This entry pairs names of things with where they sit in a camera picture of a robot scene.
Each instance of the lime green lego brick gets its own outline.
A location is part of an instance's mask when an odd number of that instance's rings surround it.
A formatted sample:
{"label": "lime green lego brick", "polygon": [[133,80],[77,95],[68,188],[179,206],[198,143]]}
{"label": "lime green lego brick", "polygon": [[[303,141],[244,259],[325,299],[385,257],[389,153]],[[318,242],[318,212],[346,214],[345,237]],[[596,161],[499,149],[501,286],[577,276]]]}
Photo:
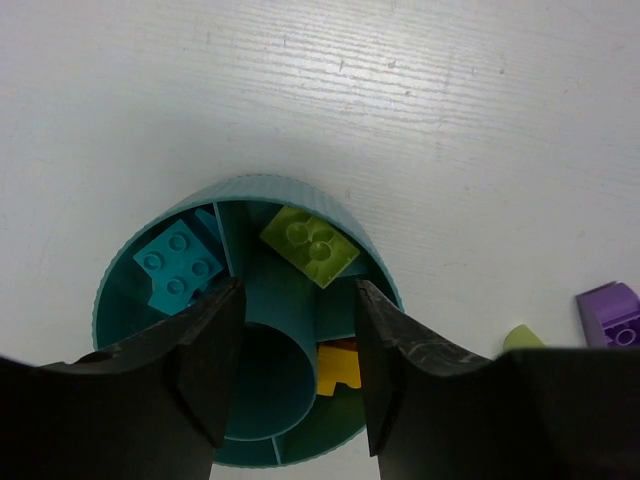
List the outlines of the lime green lego brick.
{"label": "lime green lego brick", "polygon": [[292,207],[283,207],[260,238],[321,288],[360,253],[329,223]]}
{"label": "lime green lego brick", "polygon": [[502,351],[513,350],[517,348],[542,348],[544,347],[542,340],[531,331],[526,325],[518,325],[509,332],[507,338],[504,339]]}

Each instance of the white table surface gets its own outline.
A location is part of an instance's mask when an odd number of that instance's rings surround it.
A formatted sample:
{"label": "white table surface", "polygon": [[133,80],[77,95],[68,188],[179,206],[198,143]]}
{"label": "white table surface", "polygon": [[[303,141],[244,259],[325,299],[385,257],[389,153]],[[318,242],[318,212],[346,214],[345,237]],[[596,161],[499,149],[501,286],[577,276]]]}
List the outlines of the white table surface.
{"label": "white table surface", "polygon": [[[104,269],[214,181],[289,175],[370,232],[407,311],[494,355],[640,291],[636,0],[5,1],[0,352],[92,348]],[[377,478],[366,438],[278,470]]]}

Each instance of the teal lego brick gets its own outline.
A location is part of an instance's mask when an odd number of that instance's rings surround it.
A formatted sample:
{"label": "teal lego brick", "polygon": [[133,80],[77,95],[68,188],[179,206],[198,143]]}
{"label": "teal lego brick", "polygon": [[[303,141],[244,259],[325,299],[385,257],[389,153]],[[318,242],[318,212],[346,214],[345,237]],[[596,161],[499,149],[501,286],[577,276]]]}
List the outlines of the teal lego brick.
{"label": "teal lego brick", "polygon": [[167,228],[133,258],[153,280],[148,305],[166,315],[184,310],[194,292],[223,269],[182,220]]}
{"label": "teal lego brick", "polygon": [[260,238],[321,288],[360,253],[328,222],[292,207],[283,207]]}

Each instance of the teal cylindrical container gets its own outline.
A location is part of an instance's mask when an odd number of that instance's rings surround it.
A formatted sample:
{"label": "teal cylindrical container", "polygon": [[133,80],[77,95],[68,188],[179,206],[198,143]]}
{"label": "teal cylindrical container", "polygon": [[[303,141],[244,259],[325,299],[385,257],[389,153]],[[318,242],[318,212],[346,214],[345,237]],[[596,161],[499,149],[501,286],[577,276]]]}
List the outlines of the teal cylindrical container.
{"label": "teal cylindrical container", "polygon": [[[313,218],[328,222],[359,255],[319,286],[309,269],[297,268],[260,239],[283,207],[310,214],[305,225]],[[296,238],[300,224],[289,228],[286,237]],[[312,227],[305,238],[296,239],[298,244],[321,228]],[[310,265],[343,246],[332,243],[326,231],[316,237],[308,239]],[[96,348],[177,313],[197,301],[203,285],[229,275],[246,285],[247,312],[226,440],[216,451],[216,462],[288,465],[322,455],[359,433],[365,423],[359,390],[338,384],[333,396],[316,395],[317,344],[354,336],[356,279],[371,280],[399,306],[400,298],[354,217],[297,180],[249,175],[220,182],[135,234],[109,265],[98,290]]]}

